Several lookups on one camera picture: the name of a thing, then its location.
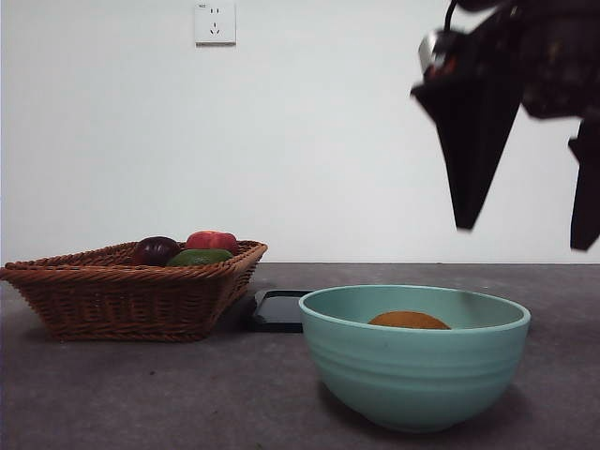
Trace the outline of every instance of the cable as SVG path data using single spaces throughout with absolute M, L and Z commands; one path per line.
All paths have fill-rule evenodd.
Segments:
M 452 2 L 450 2 L 450 6 L 448 7 L 448 10 L 446 11 L 446 22 L 445 22 L 445 25 L 443 26 L 444 33 L 447 33 L 450 31 L 450 22 L 452 21 L 452 14 L 454 13 L 455 8 L 457 7 L 457 3 L 458 3 L 458 0 L 452 0 Z

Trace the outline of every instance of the gray table surface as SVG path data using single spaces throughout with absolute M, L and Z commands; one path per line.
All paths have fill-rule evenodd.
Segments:
M 374 283 L 493 293 L 527 307 L 526 350 L 503 397 L 446 431 L 401 434 L 334 398 L 302 335 L 244 331 L 250 295 L 200 342 L 61 344 L 2 284 L 1 447 L 600 448 L 600 266 L 262 263 L 249 294 Z

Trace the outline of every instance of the electrical socket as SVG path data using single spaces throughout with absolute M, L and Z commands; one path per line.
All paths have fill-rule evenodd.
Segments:
M 229 2 L 196 5 L 196 46 L 235 45 L 235 4 Z

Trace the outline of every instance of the wicker basket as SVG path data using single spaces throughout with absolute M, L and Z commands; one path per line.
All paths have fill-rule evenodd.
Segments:
M 183 342 L 209 335 L 247 290 L 265 244 L 240 241 L 225 262 L 189 267 L 128 265 L 135 242 L 31 262 L 9 262 L 12 284 L 58 340 Z

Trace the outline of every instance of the mint green ceramic bowl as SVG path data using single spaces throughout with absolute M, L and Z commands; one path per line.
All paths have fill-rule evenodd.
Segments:
M 329 390 L 381 426 L 432 432 L 491 406 L 511 381 L 530 312 L 491 295 L 424 286 L 345 286 L 300 299 L 310 355 Z M 450 330 L 369 325 L 430 314 Z

